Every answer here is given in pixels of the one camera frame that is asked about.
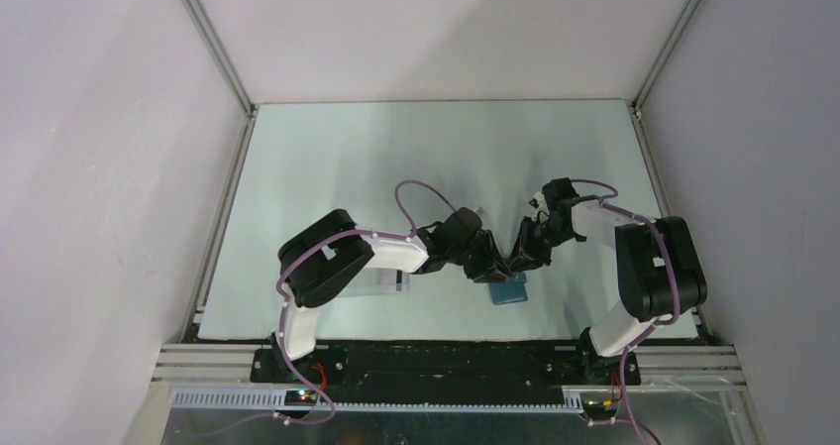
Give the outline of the blue leather card holder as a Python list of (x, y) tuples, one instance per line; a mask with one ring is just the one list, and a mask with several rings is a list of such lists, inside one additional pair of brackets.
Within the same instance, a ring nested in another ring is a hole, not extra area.
[(500, 282), (493, 282), (488, 285), (490, 300), (493, 305), (501, 306), (526, 302), (528, 300), (527, 275), (525, 273), (515, 274)]

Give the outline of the clear plastic card box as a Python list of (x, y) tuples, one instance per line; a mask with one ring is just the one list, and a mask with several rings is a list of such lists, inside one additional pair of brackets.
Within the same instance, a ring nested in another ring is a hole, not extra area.
[(387, 269), (364, 269), (339, 293), (339, 298), (386, 295), (382, 274)]

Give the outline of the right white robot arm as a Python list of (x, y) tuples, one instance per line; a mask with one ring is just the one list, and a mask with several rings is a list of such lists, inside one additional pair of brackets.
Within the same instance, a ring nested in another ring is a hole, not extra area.
[(585, 329), (576, 357), (579, 376), (600, 384), (616, 369), (616, 356), (635, 349), (655, 330), (677, 323), (707, 299), (707, 283), (686, 221), (653, 218), (577, 192), (578, 180), (558, 178), (535, 193), (533, 214), (522, 219), (507, 266), (515, 273), (546, 267), (554, 248), (575, 240), (598, 242), (615, 253), (618, 302)]

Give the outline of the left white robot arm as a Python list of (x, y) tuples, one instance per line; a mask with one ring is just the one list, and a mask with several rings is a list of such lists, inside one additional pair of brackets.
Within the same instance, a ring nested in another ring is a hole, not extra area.
[(499, 253), (479, 215), (459, 208), (440, 222), (407, 234), (376, 231), (336, 209), (286, 241), (278, 250), (282, 297), (273, 342), (274, 367), (290, 382), (313, 369), (312, 352), (324, 305), (335, 299), (364, 270), (426, 275), (446, 265), (463, 269), (475, 283), (506, 281), (515, 273)]

